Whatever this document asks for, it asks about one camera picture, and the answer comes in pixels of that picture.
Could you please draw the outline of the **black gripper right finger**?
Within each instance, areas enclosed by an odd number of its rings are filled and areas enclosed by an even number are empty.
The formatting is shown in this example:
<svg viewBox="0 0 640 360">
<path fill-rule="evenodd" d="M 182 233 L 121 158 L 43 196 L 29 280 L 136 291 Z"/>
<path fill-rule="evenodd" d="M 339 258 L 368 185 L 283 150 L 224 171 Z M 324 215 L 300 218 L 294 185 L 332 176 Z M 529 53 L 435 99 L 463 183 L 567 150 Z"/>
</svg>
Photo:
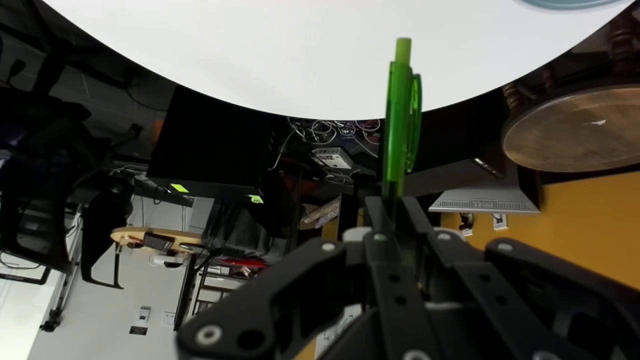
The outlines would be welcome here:
<svg viewBox="0 0 640 360">
<path fill-rule="evenodd" d="M 492 360 L 640 360 L 638 290 L 510 237 L 476 250 L 402 206 L 439 268 L 428 294 L 471 295 Z"/>
</svg>

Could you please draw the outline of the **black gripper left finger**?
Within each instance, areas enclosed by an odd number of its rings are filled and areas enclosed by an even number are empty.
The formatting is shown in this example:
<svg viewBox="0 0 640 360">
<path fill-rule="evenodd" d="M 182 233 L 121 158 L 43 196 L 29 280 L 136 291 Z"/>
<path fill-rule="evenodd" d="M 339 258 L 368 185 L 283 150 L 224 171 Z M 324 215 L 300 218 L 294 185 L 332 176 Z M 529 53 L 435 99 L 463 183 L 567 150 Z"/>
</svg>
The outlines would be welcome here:
<svg viewBox="0 0 640 360">
<path fill-rule="evenodd" d="M 352 304 L 362 314 L 327 360 L 437 360 L 435 324 L 418 290 L 432 225 L 415 198 L 367 200 L 360 241 L 310 239 L 196 314 L 176 333 L 179 360 L 291 360 Z"/>
</svg>

